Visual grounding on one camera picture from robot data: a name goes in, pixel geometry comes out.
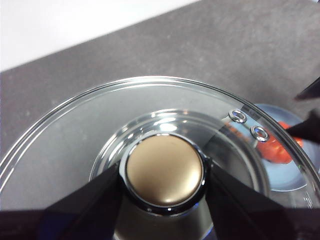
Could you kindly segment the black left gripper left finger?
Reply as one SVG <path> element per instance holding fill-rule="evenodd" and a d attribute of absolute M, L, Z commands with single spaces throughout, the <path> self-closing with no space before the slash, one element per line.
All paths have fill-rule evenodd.
<path fill-rule="evenodd" d="M 122 203 L 119 168 L 112 166 L 44 209 L 0 213 L 2 240 L 110 240 Z"/>

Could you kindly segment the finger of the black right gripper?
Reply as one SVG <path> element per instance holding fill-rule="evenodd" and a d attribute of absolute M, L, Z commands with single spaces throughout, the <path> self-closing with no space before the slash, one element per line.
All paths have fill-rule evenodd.
<path fill-rule="evenodd" d="M 320 140 L 320 110 L 313 109 L 309 112 L 307 119 L 301 123 L 286 129 L 292 137 L 309 141 Z"/>
<path fill-rule="evenodd" d="M 298 93 L 294 99 L 298 101 L 317 99 L 320 97 L 320 78 L 307 86 L 303 91 Z"/>

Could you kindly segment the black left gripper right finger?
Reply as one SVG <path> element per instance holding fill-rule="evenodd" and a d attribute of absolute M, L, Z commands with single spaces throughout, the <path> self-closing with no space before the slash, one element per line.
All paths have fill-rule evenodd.
<path fill-rule="evenodd" d="M 288 208 L 246 186 L 216 164 L 205 196 L 220 240 L 318 240 L 319 208 Z"/>

